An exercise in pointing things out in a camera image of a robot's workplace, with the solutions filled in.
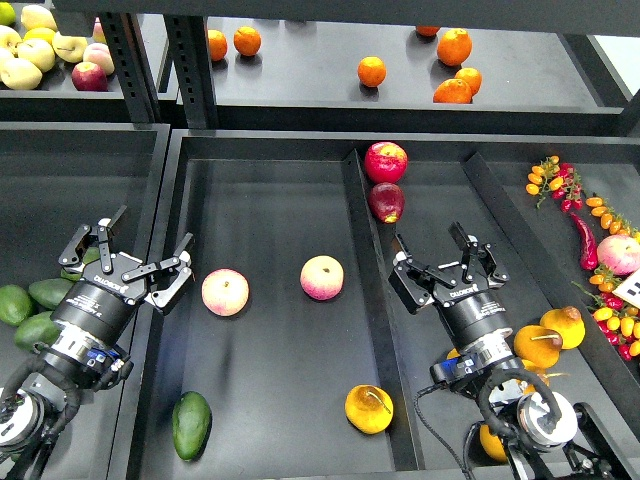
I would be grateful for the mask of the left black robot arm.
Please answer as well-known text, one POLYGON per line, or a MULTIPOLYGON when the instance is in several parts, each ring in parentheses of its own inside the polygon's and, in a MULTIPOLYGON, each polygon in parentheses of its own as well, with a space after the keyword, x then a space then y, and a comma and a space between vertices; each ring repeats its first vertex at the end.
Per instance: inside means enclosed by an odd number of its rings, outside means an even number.
POLYGON ((78 275, 51 313, 57 337, 35 341, 32 355, 1 389, 1 459, 9 479, 38 479, 67 425, 95 392, 128 378, 133 362, 117 342, 144 303, 169 313, 193 278, 186 234, 166 259, 146 263, 112 247, 124 207, 81 225, 58 263, 78 275))

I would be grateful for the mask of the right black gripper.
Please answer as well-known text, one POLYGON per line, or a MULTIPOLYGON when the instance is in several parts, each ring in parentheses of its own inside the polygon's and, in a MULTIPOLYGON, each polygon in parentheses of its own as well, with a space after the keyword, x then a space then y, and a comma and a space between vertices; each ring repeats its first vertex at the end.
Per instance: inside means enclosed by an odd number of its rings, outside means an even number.
POLYGON ((389 282, 410 314, 435 305, 454 347, 463 353, 487 335, 505 339, 512 333, 506 309, 496 296, 510 275, 490 243, 467 234, 459 222, 453 222, 448 231, 461 260, 439 267, 444 285, 435 285, 436 270, 416 262, 399 233, 392 240, 389 282))

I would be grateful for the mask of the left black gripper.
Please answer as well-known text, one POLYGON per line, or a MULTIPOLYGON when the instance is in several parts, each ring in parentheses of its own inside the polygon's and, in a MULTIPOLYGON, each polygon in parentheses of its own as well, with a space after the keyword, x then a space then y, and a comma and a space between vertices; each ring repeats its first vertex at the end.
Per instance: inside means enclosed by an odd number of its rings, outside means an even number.
POLYGON ((99 249, 100 261, 85 266, 51 320, 78 327, 108 346, 117 343, 143 302, 166 315, 194 279, 192 233, 186 233, 173 254, 160 261, 142 265, 141 260, 123 252, 112 255, 116 227, 126 213, 127 206, 121 205, 115 214, 95 225, 80 225, 58 258, 66 271, 80 272, 87 249, 99 249))

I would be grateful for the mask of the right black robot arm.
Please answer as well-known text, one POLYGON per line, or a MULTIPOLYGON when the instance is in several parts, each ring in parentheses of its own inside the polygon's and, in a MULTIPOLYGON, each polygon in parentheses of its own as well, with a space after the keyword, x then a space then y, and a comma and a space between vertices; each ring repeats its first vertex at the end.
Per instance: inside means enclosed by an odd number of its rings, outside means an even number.
POLYGON ((441 265, 416 260, 399 234, 392 242, 391 286, 411 314, 433 306, 458 352, 431 366, 432 385, 414 398, 446 389, 473 400, 516 479, 556 478, 544 459, 554 451, 566 458, 567 479, 632 478, 631 466, 593 409, 552 391, 508 345, 512 330, 495 292, 509 275, 491 244, 457 222, 449 234, 461 258, 441 265))

